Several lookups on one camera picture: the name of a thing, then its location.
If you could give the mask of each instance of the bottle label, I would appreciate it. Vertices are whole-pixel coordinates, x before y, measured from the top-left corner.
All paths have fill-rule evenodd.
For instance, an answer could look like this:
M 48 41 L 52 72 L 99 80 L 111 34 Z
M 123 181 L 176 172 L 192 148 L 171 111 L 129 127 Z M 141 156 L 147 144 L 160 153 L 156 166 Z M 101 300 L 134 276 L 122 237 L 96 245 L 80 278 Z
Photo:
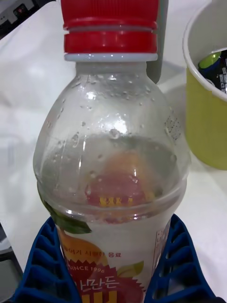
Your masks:
M 83 303 L 143 301 L 170 226 L 169 221 L 157 230 L 157 222 L 151 217 L 123 224 L 89 223 L 89 232 L 83 234 L 57 226 L 69 273 Z M 75 221 L 70 231 L 76 231 L 76 225 Z

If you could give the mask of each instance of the black object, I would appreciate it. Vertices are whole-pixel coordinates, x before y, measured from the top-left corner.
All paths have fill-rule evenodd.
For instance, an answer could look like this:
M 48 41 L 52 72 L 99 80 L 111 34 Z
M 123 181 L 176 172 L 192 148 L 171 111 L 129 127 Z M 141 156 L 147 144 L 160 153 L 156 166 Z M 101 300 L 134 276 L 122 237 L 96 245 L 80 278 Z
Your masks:
M 14 14 L 17 17 L 17 21 L 11 24 L 9 20 L 6 20 L 4 23 L 0 25 L 0 39 L 2 39 L 4 36 L 9 34 L 12 30 L 14 30 L 21 23 L 23 23 L 31 15 L 36 13 L 42 6 L 44 6 L 45 4 L 51 1 L 55 1 L 55 0 L 32 0 L 34 6 L 30 10 L 27 10 L 24 4 L 17 7 L 14 10 Z
M 227 94 L 227 50 L 212 53 L 201 60 L 199 72 L 209 83 Z

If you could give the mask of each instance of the bottle neck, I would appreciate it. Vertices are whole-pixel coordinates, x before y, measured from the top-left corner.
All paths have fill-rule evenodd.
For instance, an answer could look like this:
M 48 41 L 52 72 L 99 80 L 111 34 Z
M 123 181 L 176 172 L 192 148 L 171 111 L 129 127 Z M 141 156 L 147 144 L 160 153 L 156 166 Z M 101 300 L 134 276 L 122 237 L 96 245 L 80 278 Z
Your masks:
M 77 75 L 97 74 L 142 74 L 146 73 L 146 62 L 78 62 Z

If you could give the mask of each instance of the green leaf illustration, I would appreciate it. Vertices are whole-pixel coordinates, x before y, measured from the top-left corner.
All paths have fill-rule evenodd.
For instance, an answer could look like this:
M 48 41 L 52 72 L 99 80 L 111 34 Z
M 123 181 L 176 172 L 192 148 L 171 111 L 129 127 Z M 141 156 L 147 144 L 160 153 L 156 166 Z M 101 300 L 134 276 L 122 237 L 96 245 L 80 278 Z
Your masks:
M 137 276 L 143 270 L 144 262 L 123 266 L 117 271 L 117 276 L 120 278 L 131 278 Z
M 92 232 L 86 222 L 69 218 L 68 216 L 61 214 L 60 212 L 54 210 L 45 200 L 42 199 L 39 193 L 40 199 L 45 206 L 45 208 L 50 213 L 54 223 L 59 226 L 65 232 L 73 234 L 82 234 Z

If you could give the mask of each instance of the gray object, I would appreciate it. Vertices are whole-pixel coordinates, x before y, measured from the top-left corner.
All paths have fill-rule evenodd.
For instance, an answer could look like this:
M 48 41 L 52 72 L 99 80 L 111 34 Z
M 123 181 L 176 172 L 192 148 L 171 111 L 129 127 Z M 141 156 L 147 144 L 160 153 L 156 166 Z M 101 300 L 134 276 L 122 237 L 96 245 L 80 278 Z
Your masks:
M 32 0 L 0 0 L 0 26 L 6 21 L 13 24 L 18 20 L 14 11 L 20 5 L 24 5 L 28 11 L 35 6 Z
M 169 0 L 159 0 L 159 9 L 158 9 L 158 18 L 157 18 L 158 59 L 157 61 L 147 62 L 147 75 L 154 83 L 158 83 L 161 77 L 168 5 L 169 5 Z

